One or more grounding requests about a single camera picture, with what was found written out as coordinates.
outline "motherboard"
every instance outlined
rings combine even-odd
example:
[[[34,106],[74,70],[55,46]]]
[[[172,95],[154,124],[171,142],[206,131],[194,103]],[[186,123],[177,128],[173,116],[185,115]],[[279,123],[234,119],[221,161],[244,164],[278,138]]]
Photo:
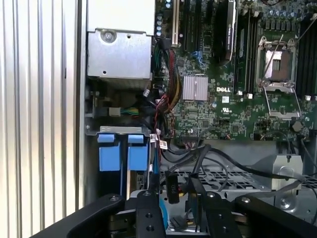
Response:
[[[156,39],[172,40],[182,78],[169,136],[308,137],[317,102],[316,10],[317,2],[299,0],[157,0]],[[168,81],[164,62],[154,79]]]

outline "blue tab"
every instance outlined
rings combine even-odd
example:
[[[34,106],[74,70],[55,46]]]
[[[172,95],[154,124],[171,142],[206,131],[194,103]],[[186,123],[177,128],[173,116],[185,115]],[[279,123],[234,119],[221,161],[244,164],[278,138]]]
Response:
[[[114,142],[114,134],[99,134],[98,143],[113,143]]]
[[[113,143],[114,134],[99,134],[98,143]],[[120,171],[120,143],[110,147],[99,148],[99,170],[100,171]]]
[[[143,135],[129,135],[128,142],[143,144]],[[129,145],[128,148],[128,170],[146,171],[148,168],[148,143],[145,146]]]
[[[117,146],[99,148],[99,170],[119,171],[121,168],[120,143]]]
[[[128,135],[128,143],[143,144],[143,135]]]

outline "cpu socket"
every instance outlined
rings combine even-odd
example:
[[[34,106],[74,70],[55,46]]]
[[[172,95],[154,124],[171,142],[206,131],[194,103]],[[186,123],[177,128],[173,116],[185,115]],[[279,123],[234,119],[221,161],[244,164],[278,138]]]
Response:
[[[268,41],[265,36],[260,40],[257,55],[257,87],[264,92],[269,115],[283,120],[301,117],[301,109],[295,92],[296,47],[294,39]],[[269,103],[268,93],[288,93],[294,95],[298,106],[296,111],[281,113],[274,111]]]

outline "silver heatsink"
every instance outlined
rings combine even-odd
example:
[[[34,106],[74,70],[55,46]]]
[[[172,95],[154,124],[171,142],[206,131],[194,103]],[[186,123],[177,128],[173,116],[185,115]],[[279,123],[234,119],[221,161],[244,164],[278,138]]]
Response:
[[[184,76],[183,100],[207,101],[208,77],[198,75]]]

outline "screw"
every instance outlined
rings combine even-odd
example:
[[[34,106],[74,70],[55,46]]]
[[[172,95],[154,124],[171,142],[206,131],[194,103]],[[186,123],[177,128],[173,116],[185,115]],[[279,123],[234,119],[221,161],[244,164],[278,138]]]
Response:
[[[209,192],[207,193],[208,197],[214,197],[214,193],[213,192]]]
[[[150,195],[151,195],[151,193],[148,192],[148,191],[146,191],[145,193],[143,193],[143,196],[150,196]]]
[[[119,198],[118,198],[117,196],[113,196],[113,197],[110,199],[111,202],[118,201],[118,200],[119,200]]]
[[[113,39],[113,34],[109,31],[107,31],[105,33],[105,40],[110,42],[110,41],[112,41],[112,39]]]
[[[288,209],[291,206],[291,203],[287,199],[283,198],[281,199],[281,205],[284,209]]]
[[[245,202],[245,203],[251,202],[251,200],[250,200],[249,198],[247,198],[247,197],[243,197],[243,198],[241,198],[241,200],[242,200],[243,202]]]

